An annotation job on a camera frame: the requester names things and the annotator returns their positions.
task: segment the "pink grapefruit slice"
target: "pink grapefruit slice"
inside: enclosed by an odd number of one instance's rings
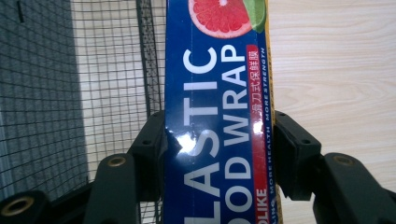
[[[233,38],[251,30],[243,0],[189,0],[192,22],[203,33]]]

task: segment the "green lime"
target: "green lime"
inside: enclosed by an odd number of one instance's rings
[[[266,17],[265,0],[244,0],[244,5],[247,9],[251,28],[257,33],[264,31]]]

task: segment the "wire mesh cage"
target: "wire mesh cage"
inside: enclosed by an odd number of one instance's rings
[[[163,109],[165,1],[9,0],[0,20],[0,201],[56,200]]]

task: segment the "wooden table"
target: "wooden table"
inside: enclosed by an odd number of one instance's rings
[[[276,110],[396,191],[396,1],[269,5]],[[316,223],[312,201],[282,206],[285,223]]]

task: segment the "plastic food wrap box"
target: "plastic food wrap box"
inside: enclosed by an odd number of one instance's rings
[[[168,0],[165,224],[277,223],[265,4]]]

